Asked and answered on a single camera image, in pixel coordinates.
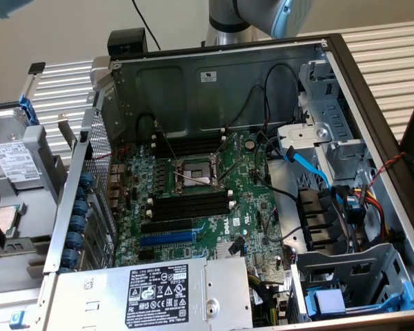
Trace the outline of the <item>blue expansion slot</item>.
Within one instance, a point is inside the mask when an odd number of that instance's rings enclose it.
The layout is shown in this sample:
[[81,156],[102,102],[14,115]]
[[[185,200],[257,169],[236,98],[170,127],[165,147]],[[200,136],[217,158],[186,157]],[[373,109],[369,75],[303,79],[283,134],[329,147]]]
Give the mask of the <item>blue expansion slot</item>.
[[196,240],[197,234],[195,232],[186,231],[141,237],[139,240],[139,244],[141,247],[148,247],[155,245],[169,245],[176,243],[196,242]]

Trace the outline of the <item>blue disk carrier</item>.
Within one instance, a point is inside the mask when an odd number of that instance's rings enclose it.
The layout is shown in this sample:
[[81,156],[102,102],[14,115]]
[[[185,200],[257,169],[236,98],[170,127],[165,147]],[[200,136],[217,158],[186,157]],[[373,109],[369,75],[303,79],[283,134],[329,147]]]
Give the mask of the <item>blue disk carrier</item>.
[[379,303],[352,308],[346,307],[340,289],[311,290],[305,296],[307,315],[311,320],[318,321],[414,310],[414,287],[410,281],[402,285],[402,291],[388,295]]

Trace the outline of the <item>silver PC case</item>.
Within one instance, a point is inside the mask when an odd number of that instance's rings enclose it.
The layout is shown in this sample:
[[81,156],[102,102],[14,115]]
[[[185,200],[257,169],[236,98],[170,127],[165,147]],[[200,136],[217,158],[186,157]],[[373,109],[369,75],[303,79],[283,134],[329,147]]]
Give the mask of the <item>silver PC case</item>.
[[[154,120],[166,132],[221,131],[225,135],[251,130],[273,138],[273,154],[264,161],[279,207],[278,225],[290,234],[285,245],[294,255],[288,270],[288,300],[292,264],[298,255],[316,252],[307,250],[297,211],[302,187],[329,190],[346,235],[344,254],[389,243],[399,252],[414,286],[414,174],[343,39],[328,35],[197,49],[94,61],[96,99],[83,119],[57,213],[39,297],[40,330],[47,331],[60,275],[120,268],[115,265],[119,231],[110,202],[111,167],[118,149],[150,140],[156,131]],[[303,116],[299,106],[299,118],[293,119],[289,110],[294,105],[276,90],[290,90],[291,69],[299,78],[302,65],[320,60],[330,63],[348,106],[348,124],[366,144],[355,179],[331,180],[323,164],[308,161],[294,147],[283,150],[279,142],[278,129],[301,123]],[[271,73],[271,114],[266,126],[263,91],[252,86],[259,87],[267,72]],[[303,90],[299,82],[298,92]],[[89,191],[79,187],[82,172],[95,178]],[[89,210],[78,263],[65,268],[61,253],[67,248],[75,200],[87,201]],[[238,331],[414,331],[414,310],[289,323],[287,306],[284,315],[263,311],[257,316],[251,304],[253,326]]]

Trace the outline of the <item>silver finned heat sink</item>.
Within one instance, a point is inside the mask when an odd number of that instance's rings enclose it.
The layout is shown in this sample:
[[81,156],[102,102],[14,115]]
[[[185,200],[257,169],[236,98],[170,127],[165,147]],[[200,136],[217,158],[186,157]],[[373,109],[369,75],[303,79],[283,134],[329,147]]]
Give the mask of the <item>silver finned heat sink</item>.
[[229,248],[232,246],[232,242],[218,243],[214,249],[214,259],[234,259],[244,256],[244,251],[240,250],[235,254],[229,252]]

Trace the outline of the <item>black box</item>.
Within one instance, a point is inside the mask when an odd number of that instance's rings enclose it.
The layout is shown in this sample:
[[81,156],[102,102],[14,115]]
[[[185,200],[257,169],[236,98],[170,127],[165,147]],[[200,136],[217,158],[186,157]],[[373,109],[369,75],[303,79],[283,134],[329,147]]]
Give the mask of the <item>black box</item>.
[[112,31],[108,37],[107,49],[112,57],[148,52],[145,28]]

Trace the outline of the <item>black plastic fan duct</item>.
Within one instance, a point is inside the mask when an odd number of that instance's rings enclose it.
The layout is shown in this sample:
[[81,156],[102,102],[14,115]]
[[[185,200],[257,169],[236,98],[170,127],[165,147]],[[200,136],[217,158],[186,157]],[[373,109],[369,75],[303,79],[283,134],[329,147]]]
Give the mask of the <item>black plastic fan duct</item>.
[[299,189],[297,211],[308,251],[328,256],[346,252],[346,235],[328,189]]

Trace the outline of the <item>hard disk with blue carrier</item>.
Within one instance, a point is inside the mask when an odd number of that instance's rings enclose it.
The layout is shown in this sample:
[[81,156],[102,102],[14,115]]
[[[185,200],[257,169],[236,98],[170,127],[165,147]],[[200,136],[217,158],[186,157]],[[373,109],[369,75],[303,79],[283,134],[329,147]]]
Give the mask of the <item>hard disk with blue carrier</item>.
[[39,169],[30,151],[23,144],[26,129],[39,121],[31,101],[0,103],[0,179],[6,178],[16,190],[42,186]]

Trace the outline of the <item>long black expansion slot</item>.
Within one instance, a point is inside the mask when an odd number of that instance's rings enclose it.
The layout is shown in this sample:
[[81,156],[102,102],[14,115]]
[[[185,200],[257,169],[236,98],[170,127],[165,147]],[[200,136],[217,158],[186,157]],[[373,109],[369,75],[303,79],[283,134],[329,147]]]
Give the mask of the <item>long black expansion slot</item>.
[[140,227],[142,234],[158,234],[167,232],[183,232],[192,230],[193,225],[190,219],[176,221],[162,221],[143,224]]

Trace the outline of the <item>blue table block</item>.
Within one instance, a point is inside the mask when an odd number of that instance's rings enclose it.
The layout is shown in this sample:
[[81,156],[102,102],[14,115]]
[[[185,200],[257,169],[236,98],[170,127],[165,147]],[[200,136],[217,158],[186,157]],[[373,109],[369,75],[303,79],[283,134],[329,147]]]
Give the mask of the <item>blue table block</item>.
[[27,321],[28,313],[25,310],[15,311],[11,314],[9,320],[9,328],[11,330],[22,330],[29,328],[30,325]]

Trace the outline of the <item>grey parts rack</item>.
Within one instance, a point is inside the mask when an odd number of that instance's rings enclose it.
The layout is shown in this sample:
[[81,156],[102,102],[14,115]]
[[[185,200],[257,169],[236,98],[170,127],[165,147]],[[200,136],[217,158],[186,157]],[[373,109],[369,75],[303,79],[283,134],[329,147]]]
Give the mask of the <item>grey parts rack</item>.
[[13,239],[30,238],[36,251],[25,254],[6,254],[0,249],[0,294],[38,288],[43,278],[48,246],[53,233],[56,213],[66,168],[61,157],[48,144],[43,126],[30,126],[23,137],[41,177],[42,186],[16,190],[6,178],[0,179],[0,207],[24,203],[26,213],[20,218]]

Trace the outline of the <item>silver power supply unit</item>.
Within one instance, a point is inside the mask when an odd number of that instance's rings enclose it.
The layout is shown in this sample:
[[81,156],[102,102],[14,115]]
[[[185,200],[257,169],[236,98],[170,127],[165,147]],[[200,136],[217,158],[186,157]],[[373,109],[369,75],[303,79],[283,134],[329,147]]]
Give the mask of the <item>silver power supply unit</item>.
[[243,258],[62,274],[47,331],[238,331],[253,326]]

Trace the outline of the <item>CPU socket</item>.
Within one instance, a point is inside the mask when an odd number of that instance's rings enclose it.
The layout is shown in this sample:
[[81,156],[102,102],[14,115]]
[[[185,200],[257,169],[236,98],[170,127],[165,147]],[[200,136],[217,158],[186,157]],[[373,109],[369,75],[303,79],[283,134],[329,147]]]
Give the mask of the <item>CPU socket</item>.
[[178,158],[178,164],[173,162],[172,179],[173,187],[171,192],[173,194],[195,194],[198,192],[212,192],[218,191],[210,186],[198,185],[197,183],[187,181],[181,177],[176,177],[173,173],[177,171],[188,177],[204,178],[207,182],[215,183],[214,176],[216,175],[215,161],[212,160],[212,153],[189,155]]

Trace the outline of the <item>RAM slot with white latches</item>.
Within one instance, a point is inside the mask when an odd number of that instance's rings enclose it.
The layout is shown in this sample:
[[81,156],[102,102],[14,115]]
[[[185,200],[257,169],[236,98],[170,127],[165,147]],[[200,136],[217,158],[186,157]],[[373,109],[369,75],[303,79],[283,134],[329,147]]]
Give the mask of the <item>RAM slot with white latches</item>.
[[148,198],[150,208],[200,208],[200,207],[228,207],[230,197],[226,191],[208,192],[201,194],[181,195],[178,197]]
[[221,131],[212,132],[166,132],[164,130],[156,130],[151,134],[151,141],[157,143],[158,141],[164,141],[164,137],[171,143],[177,141],[220,141],[223,133]]
[[171,157],[175,153],[177,157],[196,155],[196,154],[210,154],[215,152],[222,144],[222,136],[197,136],[197,137],[182,137],[182,138],[168,138],[170,147],[163,137],[157,137],[152,140],[154,144],[156,155],[160,158]]
[[178,219],[193,219],[199,217],[210,217],[215,215],[229,214],[229,207],[200,207],[200,208],[158,208],[148,209],[146,217],[152,221],[172,221]]

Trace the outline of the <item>grey disk bay cage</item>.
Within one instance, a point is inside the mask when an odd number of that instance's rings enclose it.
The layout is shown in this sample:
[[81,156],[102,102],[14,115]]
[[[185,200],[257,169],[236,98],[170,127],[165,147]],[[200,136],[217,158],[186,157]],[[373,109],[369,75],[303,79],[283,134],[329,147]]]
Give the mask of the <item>grey disk bay cage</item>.
[[379,303],[402,291],[403,282],[410,281],[399,252],[389,243],[351,254],[300,254],[291,272],[286,313],[289,323],[314,322],[308,317],[305,304],[305,296],[311,290],[340,289],[346,307],[352,308]]

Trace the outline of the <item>green motherboard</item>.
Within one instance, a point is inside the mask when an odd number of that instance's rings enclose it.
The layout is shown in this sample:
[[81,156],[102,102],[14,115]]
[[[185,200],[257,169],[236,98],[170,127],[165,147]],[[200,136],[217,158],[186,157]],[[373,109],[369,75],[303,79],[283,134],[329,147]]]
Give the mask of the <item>green motherboard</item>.
[[[242,142],[242,160],[223,182],[230,197],[229,214],[190,219],[196,242],[141,247],[140,227],[152,222],[146,217],[150,196],[169,197],[173,187],[174,158],[156,155],[151,139],[128,144],[118,149],[110,172],[110,202],[119,236],[115,251],[117,267],[178,261],[182,259],[214,259],[218,243],[245,239],[244,258],[250,302],[255,314],[263,311],[284,315],[288,303],[288,270],[293,253],[285,242],[290,234],[278,225],[279,207],[270,188],[265,156],[273,154],[272,137],[251,130],[237,132]],[[252,139],[256,148],[246,151],[244,142]],[[153,249],[155,259],[139,261],[138,252]]]

